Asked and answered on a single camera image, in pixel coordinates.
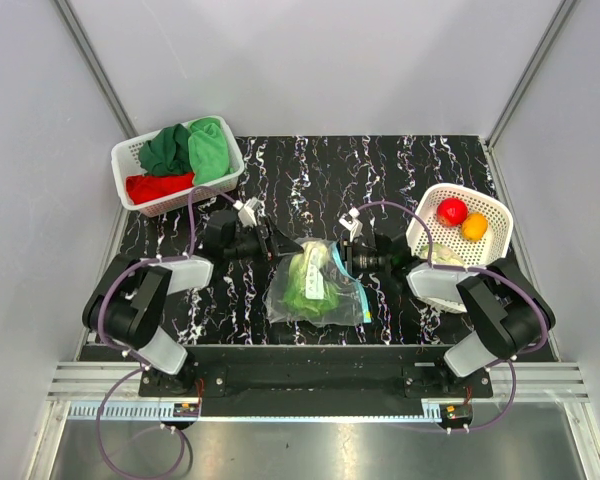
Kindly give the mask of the clear zip top bag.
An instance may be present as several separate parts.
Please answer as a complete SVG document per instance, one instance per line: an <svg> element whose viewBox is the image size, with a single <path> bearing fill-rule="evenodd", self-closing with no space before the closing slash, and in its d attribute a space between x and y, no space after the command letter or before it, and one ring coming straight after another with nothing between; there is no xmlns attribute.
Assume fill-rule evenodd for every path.
<svg viewBox="0 0 600 480"><path fill-rule="evenodd" d="M269 323L305 321L316 327L357 326L371 322L363 285L347 273L336 243L297 240L299 253L280 261L264 304Z"/></svg>

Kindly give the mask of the fake green lettuce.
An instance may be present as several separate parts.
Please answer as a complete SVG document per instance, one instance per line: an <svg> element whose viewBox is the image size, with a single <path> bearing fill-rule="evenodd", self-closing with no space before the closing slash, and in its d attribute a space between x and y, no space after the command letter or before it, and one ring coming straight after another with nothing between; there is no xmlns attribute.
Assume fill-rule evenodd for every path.
<svg viewBox="0 0 600 480"><path fill-rule="evenodd" d="M283 302L293 314L317 319L339 306L339 289L323 272L331 259L329 244L309 240L302 247L290 260Z"/></svg>

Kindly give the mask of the fake white cauliflower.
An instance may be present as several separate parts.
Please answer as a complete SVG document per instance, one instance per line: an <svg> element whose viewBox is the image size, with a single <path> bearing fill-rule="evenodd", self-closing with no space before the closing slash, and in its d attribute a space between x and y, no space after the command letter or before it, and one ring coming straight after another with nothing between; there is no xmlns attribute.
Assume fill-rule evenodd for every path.
<svg viewBox="0 0 600 480"><path fill-rule="evenodd" d="M419 257L423 260L431 259L434 264L460 267L465 265L464 260L455 251L438 242L432 245L425 244L419 252Z"/></svg>

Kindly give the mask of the fake red apple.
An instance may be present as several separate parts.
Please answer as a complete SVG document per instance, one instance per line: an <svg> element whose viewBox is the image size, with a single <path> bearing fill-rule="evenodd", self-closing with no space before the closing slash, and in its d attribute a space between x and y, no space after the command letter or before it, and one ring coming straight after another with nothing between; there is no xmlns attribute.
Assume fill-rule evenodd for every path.
<svg viewBox="0 0 600 480"><path fill-rule="evenodd" d="M436 219L445 227L456 227L466 220L468 214L468 207L463 200L449 197L442 200L438 205Z"/></svg>

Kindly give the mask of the fake orange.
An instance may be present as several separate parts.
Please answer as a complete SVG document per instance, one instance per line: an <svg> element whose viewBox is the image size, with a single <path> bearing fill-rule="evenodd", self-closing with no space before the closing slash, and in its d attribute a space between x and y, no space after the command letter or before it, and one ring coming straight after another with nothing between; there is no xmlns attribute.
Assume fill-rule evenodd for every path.
<svg viewBox="0 0 600 480"><path fill-rule="evenodd" d="M471 242L480 241L488 230L487 218L479 213L469 214L461 226L461 234L465 240Z"/></svg>

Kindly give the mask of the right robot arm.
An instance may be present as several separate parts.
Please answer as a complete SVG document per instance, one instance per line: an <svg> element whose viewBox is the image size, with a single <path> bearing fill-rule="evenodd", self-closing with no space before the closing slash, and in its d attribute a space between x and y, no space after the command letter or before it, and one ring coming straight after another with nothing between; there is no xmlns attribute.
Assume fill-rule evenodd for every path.
<svg viewBox="0 0 600 480"><path fill-rule="evenodd" d="M377 234L337 243L335 257L348 274L384 274L390 285L423 300L436 299L464 307L474 330L443 356L434 384L456 396L476 371L541 349L556 318L547 302L517 264L499 258L486 266L444 264L434 248L416 253L404 240Z"/></svg>

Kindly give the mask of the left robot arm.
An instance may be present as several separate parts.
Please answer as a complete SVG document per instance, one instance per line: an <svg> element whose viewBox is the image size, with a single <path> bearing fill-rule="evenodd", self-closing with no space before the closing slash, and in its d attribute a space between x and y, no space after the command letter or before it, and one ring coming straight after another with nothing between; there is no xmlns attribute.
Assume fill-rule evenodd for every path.
<svg viewBox="0 0 600 480"><path fill-rule="evenodd" d="M186 365L191 359L185 347L161 326L166 299L208 287L233 260L273 263L302 252L268 217L247 221L233 210L216 211L203 228L197 255L175 261L116 255L87 301L82 322L102 340L162 372L161 384L183 396L194 388L196 372Z"/></svg>

